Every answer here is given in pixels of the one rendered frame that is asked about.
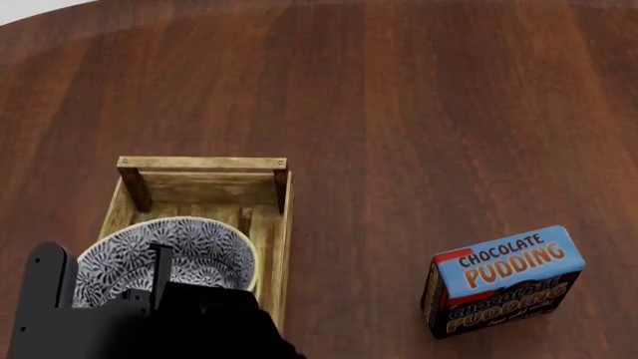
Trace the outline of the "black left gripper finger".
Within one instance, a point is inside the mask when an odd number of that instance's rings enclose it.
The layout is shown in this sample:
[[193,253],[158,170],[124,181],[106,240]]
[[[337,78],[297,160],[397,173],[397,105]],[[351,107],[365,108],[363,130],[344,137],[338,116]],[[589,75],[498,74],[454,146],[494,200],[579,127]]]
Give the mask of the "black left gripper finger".
[[173,248],[170,245],[152,242],[150,250],[155,253],[154,277],[150,295],[151,310],[160,307],[161,298],[166,284],[170,280]]
[[52,241],[38,244],[25,265],[19,312],[72,306],[78,262],[66,247]]

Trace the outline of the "chocolate pudding box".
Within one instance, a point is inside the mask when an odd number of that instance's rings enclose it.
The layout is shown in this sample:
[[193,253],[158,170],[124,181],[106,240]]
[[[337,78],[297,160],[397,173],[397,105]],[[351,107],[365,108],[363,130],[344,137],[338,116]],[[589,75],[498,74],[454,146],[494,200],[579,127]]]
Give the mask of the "chocolate pudding box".
[[560,225],[438,253],[421,310],[437,339],[551,313],[585,264]]

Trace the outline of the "wooden crate tray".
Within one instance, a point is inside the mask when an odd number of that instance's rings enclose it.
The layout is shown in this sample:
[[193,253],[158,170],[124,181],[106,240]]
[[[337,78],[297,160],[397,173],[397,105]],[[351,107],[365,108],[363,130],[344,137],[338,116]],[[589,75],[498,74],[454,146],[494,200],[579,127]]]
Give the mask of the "wooden crate tray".
[[284,327],[294,187],[285,158],[122,157],[99,237],[146,220],[207,217],[240,229],[258,254],[254,293]]

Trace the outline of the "blue white patterned bowl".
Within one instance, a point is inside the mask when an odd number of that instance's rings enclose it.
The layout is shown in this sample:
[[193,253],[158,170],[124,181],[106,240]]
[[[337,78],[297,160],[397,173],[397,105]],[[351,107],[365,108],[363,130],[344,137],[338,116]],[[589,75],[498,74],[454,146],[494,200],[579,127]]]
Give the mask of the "blue white patterned bowl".
[[171,282],[255,290],[259,259],[246,235],[219,220],[177,216],[133,224],[85,250],[72,305],[95,308],[128,289],[150,291],[154,243],[172,248]]

